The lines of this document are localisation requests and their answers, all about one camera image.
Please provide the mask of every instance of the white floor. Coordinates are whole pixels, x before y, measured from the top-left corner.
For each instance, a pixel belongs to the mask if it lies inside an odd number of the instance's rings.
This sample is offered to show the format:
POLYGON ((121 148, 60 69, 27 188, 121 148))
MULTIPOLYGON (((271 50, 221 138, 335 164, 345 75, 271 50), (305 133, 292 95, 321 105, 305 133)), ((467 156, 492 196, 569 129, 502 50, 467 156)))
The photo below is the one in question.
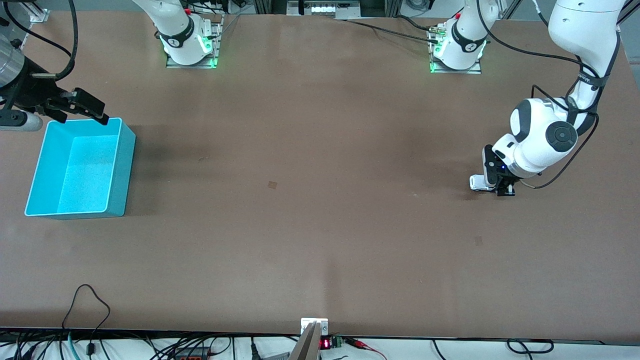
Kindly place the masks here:
MULTIPOLYGON (((439 360, 439 356, 429 340, 395 340, 395 339, 361 339, 372 348, 379 350, 386 355, 388 360, 439 360)), ((96 354, 93 360, 107 360, 98 341, 96 354)), ((171 340, 154 340, 158 348, 168 346, 171 340)), ((220 338, 212 346, 213 352, 222 351, 227 346, 228 340, 220 338)), ((251 348, 249 338, 236 338, 235 356, 233 347, 220 355, 210 357, 209 360, 251 360, 251 348)), ((256 338, 255 343, 262 358, 275 356, 285 352, 290 352, 295 342, 287 338, 256 338)), ((75 344, 76 352, 81 360, 88 359, 85 355, 87 341, 79 341, 75 344)), ((542 350, 548 345, 527 344, 530 350, 542 350)), ((105 340, 104 346, 111 360, 149 360, 154 356, 154 351, 149 345, 141 340, 105 340)), ((457 341, 438 340, 438 347, 442 355, 447 360, 473 359, 473 360, 526 360, 526 355, 518 355, 510 352, 504 342, 498 341, 457 341)), ((0 348, 0 359, 12 359, 15 352, 15 345, 0 348)), ((63 343, 63 354, 65 359, 73 360, 73 356, 68 349, 67 343, 63 343)), ((34 359, 40 355, 38 349, 34 359)), ((348 356, 349 360, 384 360, 380 355, 359 350, 349 345, 341 348, 324 350, 321 352, 323 360, 334 360, 342 356, 348 356)), ((558 360, 558 359, 580 359, 580 360, 631 360, 640 359, 640 347, 613 346, 613 345, 579 345, 579 344, 556 344, 555 349, 549 354, 533 355, 534 360, 558 360)), ((60 359, 57 343, 49 347, 44 360, 60 359)))

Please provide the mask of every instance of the red digital display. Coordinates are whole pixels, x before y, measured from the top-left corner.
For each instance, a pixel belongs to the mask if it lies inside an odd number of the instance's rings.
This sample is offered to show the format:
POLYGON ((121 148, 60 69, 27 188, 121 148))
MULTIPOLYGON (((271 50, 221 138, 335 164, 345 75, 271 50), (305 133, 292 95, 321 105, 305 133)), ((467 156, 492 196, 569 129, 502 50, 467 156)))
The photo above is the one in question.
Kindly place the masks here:
POLYGON ((320 350, 328 350, 331 348, 331 339, 320 340, 320 350))

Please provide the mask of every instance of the red wire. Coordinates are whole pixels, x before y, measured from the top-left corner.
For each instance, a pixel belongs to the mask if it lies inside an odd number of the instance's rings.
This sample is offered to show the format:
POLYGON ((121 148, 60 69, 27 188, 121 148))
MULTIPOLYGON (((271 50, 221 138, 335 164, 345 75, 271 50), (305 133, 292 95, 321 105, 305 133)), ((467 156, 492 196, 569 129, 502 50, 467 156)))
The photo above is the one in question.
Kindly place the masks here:
POLYGON ((388 359, 387 359, 387 357, 386 357, 384 354, 382 354, 381 352, 377 351, 376 349, 374 349, 374 348, 372 348, 372 347, 370 347, 370 346, 367 346, 367 347, 368 347, 368 348, 366 348, 365 350, 369 350, 369 351, 376 352, 376 353, 378 353, 381 357, 384 357, 384 358, 385 358, 385 360, 388 360, 388 359))
POLYGON ((373 351, 375 353, 377 353, 378 355, 380 355, 381 357, 383 357, 385 360, 388 360, 387 357, 382 354, 380 351, 377 351, 376 349, 370 347, 369 345, 365 344, 364 342, 360 341, 360 340, 355 340, 353 342, 354 346, 356 348, 359 348, 360 350, 368 350, 368 351, 373 351))

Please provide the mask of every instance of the metal bracket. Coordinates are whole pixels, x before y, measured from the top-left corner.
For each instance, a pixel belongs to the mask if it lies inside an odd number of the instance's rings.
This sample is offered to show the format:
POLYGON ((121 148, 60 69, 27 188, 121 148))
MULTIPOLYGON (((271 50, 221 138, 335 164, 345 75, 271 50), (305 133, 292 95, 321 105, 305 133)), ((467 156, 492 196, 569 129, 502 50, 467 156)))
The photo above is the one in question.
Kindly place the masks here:
POLYGON ((321 335, 329 335, 329 320, 328 319, 322 319, 322 318, 302 318, 300 319, 300 334, 302 334, 303 332, 305 332, 305 329, 307 328, 307 326, 309 326, 310 323, 320 323, 320 330, 321 330, 321 335))
POLYGON ((431 31, 426 32, 428 39, 433 39, 438 41, 437 44, 432 44, 431 42, 428 44, 429 70, 431 73, 434 73, 434 74, 452 74, 452 73, 453 74, 482 74, 482 68, 480 66, 480 58, 482 58, 482 51, 484 51, 484 47, 486 46, 486 41, 482 45, 480 45, 480 53, 478 55, 478 59, 473 64, 473 66, 465 70, 456 70, 444 65, 444 63, 442 63, 440 59, 433 56, 433 53, 440 51, 440 46, 442 46, 442 41, 446 36, 446 33, 441 32, 441 30, 445 31, 444 24, 438 24, 437 30, 438 31, 435 33, 431 31))
POLYGON ((51 13, 49 10, 39 7, 36 3, 20 3, 20 5, 29 14, 30 22, 46 22, 49 18, 49 13, 51 13))
POLYGON ((220 57, 220 42, 222 36, 222 25, 224 23, 224 15, 220 22, 211 22, 209 19, 205 19, 204 37, 202 37, 202 46, 213 49, 202 60, 192 65, 181 65, 173 61, 171 57, 166 56, 166 68, 167 69, 215 69, 218 67, 218 57, 220 57))

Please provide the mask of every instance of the silver cylinder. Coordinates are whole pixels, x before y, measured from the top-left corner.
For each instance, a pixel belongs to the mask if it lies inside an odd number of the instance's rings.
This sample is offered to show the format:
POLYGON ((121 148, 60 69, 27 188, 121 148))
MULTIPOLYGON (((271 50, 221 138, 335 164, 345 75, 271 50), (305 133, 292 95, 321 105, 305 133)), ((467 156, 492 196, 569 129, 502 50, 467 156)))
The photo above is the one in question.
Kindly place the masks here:
POLYGON ((22 70, 24 55, 0 34, 0 87, 12 82, 22 70))

